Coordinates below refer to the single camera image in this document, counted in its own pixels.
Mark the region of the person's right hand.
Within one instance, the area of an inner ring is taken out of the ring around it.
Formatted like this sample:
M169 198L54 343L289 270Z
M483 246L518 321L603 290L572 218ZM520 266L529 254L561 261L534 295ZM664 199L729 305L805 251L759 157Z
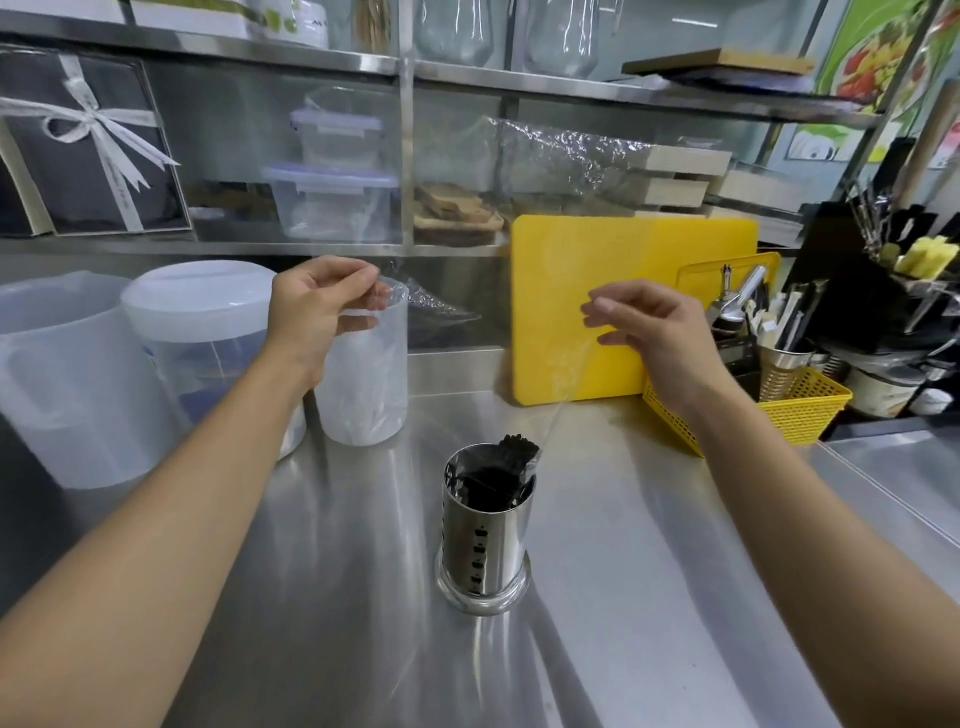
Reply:
M587 302L611 299L624 307L620 326L597 341L636 351L664 405L693 422L714 402L748 402L721 362L701 302L646 278L606 284Z

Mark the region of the clear plastic film sheet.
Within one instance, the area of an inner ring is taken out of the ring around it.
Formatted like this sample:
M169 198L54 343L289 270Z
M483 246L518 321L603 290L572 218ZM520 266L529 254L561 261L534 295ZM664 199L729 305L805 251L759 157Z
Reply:
M598 344L581 306L595 288L654 270L659 218L614 214L599 197L651 147L490 117L475 129L486 143L479 160L497 163L490 178L507 176L506 187L480 202L507 221L498 251L510 263L510 397L535 411L521 434L510 430L466 469L498 469L527 483L566 403L642 391L639 356Z

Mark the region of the person's left forearm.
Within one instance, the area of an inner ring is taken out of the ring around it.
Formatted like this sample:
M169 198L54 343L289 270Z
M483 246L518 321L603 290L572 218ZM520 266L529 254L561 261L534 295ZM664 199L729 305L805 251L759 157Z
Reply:
M0 728L160 728L325 355L269 345L0 619Z

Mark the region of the person's right forearm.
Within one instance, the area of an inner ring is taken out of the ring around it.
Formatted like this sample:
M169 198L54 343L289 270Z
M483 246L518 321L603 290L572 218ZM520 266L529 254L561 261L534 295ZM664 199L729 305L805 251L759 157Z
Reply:
M960 728L960 603L883 540L726 370L652 375L845 728Z

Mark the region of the translucent plastic measuring cup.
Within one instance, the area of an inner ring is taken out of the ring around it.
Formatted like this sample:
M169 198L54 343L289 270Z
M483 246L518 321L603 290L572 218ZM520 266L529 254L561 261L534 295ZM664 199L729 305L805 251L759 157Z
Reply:
M388 304L378 311L346 310L344 316L375 317L366 330L337 336L314 389L326 437L351 447L378 445L404 426L409 405L409 289L390 277Z

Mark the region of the yellow plastic cutting board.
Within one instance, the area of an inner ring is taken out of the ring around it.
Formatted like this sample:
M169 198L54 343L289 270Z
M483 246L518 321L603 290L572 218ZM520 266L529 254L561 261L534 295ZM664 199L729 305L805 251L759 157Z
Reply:
M526 214L510 231L512 397L521 406L642 394L642 359L602 346L583 324L596 288L633 279L674 286L681 267L754 254L756 223L695 217Z

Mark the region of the large clear blue-lidded container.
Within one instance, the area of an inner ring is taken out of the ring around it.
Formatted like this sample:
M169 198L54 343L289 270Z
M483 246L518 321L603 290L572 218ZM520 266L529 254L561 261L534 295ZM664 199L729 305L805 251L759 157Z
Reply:
M262 169L287 237L353 244L387 243L393 230L396 174L278 162Z

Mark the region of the stack of wooden boards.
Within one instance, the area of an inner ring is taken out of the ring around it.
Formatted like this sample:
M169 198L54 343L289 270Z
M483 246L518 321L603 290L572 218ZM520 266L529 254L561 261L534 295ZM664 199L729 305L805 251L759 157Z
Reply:
M452 183L414 188L414 242L422 246L470 248L494 245L506 223L479 194Z

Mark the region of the steel scoop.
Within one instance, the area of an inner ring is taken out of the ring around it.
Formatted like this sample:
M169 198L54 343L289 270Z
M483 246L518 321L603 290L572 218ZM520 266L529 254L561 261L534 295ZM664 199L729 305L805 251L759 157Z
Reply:
M733 266L726 264L722 268L721 295L714 299L705 311L706 321L714 333L739 334L746 322L746 304L764 283L767 267L754 266L735 290L733 286Z

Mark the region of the bundle of black straws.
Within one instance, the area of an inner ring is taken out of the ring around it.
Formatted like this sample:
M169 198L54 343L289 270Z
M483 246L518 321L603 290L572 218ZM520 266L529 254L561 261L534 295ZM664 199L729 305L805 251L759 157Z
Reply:
M447 490L478 513L513 511L532 498L542 456L543 450L520 434L465 447L448 463Z

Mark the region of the yellow plastic basket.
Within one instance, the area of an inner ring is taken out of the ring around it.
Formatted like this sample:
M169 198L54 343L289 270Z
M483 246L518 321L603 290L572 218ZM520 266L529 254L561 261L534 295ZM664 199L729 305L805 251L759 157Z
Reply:
M765 282L774 282L782 258L776 252L755 253L725 261L690 263L675 275L678 291L696 298L706 307L722 291L722 268L732 266L732 283L740 285L757 265L767 267ZM747 391L759 401L761 374L747 377ZM795 446L815 444L827 427L847 406L852 392L808 365L786 399L758 403L784 439Z

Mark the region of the stainless steel shelf rack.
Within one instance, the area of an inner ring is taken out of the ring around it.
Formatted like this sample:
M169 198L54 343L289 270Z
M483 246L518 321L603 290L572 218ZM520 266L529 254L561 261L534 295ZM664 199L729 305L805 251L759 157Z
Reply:
M706 90L654 90L613 81L573 79L521 70L531 0L510 0L505 69L458 65L419 58L414 48L414 0L376 0L398 3L399 16L391 22L390 38L396 54L354 53L303 42L289 33L286 22L300 18L282 0L275 17L267 11L274 0L0 0L0 41L49 44L53 47L93 49L183 63L255 67L270 71L298 71L346 79L396 83L400 97L402 244L407 256L434 255L431 246L418 246L413 234L414 90L417 85L470 94L496 96L510 102L522 99L596 106L624 106L671 114L689 114L732 120L786 124L835 124L863 136L847 164L841 185L861 172L877 146L881 132L894 117L906 86L906 76L917 64L923 42L930 39L934 21L947 0L930 0L918 29L899 61L894 78L880 97L874 114L847 112L826 101L777 100L770 93Z

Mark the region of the white bowl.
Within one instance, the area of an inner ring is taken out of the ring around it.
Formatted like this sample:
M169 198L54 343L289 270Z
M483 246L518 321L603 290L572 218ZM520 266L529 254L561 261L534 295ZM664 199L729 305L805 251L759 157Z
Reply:
M888 368L851 368L844 385L851 392L849 408L875 420L892 420L906 408L926 382L920 369L897 365Z

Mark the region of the dark gift box white ribbon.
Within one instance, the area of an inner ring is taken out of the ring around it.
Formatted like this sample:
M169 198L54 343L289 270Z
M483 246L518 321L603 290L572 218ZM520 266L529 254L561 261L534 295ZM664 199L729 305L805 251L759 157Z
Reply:
M191 230L143 62L0 44L0 237Z

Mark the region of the colourful fruit poster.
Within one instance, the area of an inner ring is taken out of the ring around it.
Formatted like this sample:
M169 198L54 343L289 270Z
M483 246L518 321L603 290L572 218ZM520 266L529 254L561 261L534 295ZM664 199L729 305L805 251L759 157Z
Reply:
M850 0L822 63L816 89L876 114L913 43L930 0ZM960 34L960 0L944 0L894 106L910 114L940 75Z

